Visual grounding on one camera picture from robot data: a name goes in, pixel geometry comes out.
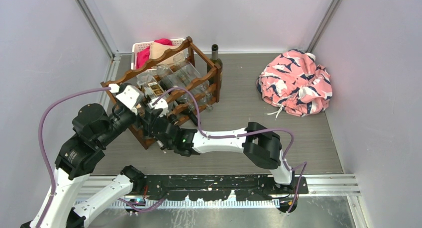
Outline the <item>dark green bottle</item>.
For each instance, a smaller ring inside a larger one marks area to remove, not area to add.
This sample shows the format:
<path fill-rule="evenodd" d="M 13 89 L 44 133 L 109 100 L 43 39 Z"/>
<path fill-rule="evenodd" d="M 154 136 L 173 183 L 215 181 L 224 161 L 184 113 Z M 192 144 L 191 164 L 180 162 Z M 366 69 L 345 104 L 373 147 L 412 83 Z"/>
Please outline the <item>dark green bottle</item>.
<path fill-rule="evenodd" d="M 219 58 L 218 55 L 218 45 L 217 44 L 213 44 L 211 46 L 211 57 L 210 60 L 214 63 L 214 64 L 218 64 L 220 65 L 220 72 L 219 72 L 219 89 L 221 89 L 222 86 L 222 69 L 223 69 L 223 63 L 222 60 Z M 211 70 L 211 66 L 207 65 L 207 72 L 209 72 Z M 208 79 L 209 84 L 213 84 L 214 83 L 214 78 L 211 77 L 210 79 Z"/>
<path fill-rule="evenodd" d="M 133 108 L 131 109 L 131 111 L 136 114 L 138 117 L 145 117 L 146 112 L 148 111 L 149 107 L 148 105 L 145 103 L 144 100 L 140 100 L 138 101 Z"/>

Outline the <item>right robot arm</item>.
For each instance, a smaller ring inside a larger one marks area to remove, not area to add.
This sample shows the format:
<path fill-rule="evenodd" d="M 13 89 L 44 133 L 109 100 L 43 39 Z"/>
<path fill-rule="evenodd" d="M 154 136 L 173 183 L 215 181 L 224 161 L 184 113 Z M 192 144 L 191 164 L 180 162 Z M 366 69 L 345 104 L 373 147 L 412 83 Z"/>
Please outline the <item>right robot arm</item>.
<path fill-rule="evenodd" d="M 181 128 L 161 115 L 161 110 L 146 112 L 140 119 L 144 133 L 164 149 L 189 157 L 210 152 L 244 154 L 255 166 L 270 171 L 277 189 L 284 194 L 295 186 L 294 172 L 287 164 L 280 136 L 257 122 L 229 131 L 202 131 Z"/>

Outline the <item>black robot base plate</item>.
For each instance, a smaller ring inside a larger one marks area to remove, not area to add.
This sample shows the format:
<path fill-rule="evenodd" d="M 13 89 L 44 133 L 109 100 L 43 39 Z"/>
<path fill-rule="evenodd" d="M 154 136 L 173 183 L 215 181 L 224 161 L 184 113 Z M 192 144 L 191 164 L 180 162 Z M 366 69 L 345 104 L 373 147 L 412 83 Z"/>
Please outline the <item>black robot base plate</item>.
<path fill-rule="evenodd" d="M 236 201 L 268 201 L 290 198 L 298 191 L 308 194 L 307 181 L 295 177 L 289 185 L 277 185 L 270 175 L 147 175 L 141 186 L 129 192 L 141 198 L 168 201 L 225 201 L 234 194 Z"/>

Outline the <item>clear bottle with dark cap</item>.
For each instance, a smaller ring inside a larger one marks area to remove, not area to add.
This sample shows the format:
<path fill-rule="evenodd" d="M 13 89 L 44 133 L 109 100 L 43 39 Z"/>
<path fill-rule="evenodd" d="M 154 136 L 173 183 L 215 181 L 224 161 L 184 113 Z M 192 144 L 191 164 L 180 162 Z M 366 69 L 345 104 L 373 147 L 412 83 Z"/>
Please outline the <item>clear bottle with dark cap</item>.
<path fill-rule="evenodd" d="M 165 90 L 157 82 L 155 77 L 149 73 L 141 73 L 137 76 L 137 85 L 141 91 L 145 94 L 145 102 L 149 103 L 153 99 L 160 97 Z"/>

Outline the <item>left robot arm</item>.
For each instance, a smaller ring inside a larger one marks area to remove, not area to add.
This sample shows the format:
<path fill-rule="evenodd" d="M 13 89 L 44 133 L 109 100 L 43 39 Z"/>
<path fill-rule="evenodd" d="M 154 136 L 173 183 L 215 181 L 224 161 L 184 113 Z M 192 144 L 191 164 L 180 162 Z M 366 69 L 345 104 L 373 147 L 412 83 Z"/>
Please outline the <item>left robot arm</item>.
<path fill-rule="evenodd" d="M 72 121 L 75 134 L 62 145 L 55 161 L 53 194 L 45 198 L 37 216 L 21 227 L 87 228 L 117 199 L 142 193 L 145 175 L 129 165 L 99 192 L 75 204 L 82 185 L 104 157 L 106 146 L 138 121 L 128 108 L 119 107 L 117 113 L 108 115 L 100 104 L 82 107 Z"/>

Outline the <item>small clear glass bottle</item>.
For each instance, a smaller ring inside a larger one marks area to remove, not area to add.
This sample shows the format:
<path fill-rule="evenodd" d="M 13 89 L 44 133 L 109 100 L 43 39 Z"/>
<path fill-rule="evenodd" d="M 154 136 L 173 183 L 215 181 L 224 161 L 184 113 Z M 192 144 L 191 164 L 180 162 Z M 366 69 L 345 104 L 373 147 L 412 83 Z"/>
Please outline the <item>small clear glass bottle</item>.
<path fill-rule="evenodd" d="M 179 79 L 177 75 L 173 73 L 170 67 L 166 64 L 159 65 L 157 67 L 157 74 L 160 76 L 161 80 L 163 81 L 167 89 L 170 89 L 173 87 L 180 87 L 180 88 L 185 87 L 184 83 Z M 191 97 L 188 96 L 187 94 L 180 96 L 178 99 L 176 99 L 176 102 L 180 105 L 186 104 L 188 107 L 188 110 L 191 112 L 193 112 L 195 109 L 195 106 L 193 104 Z"/>

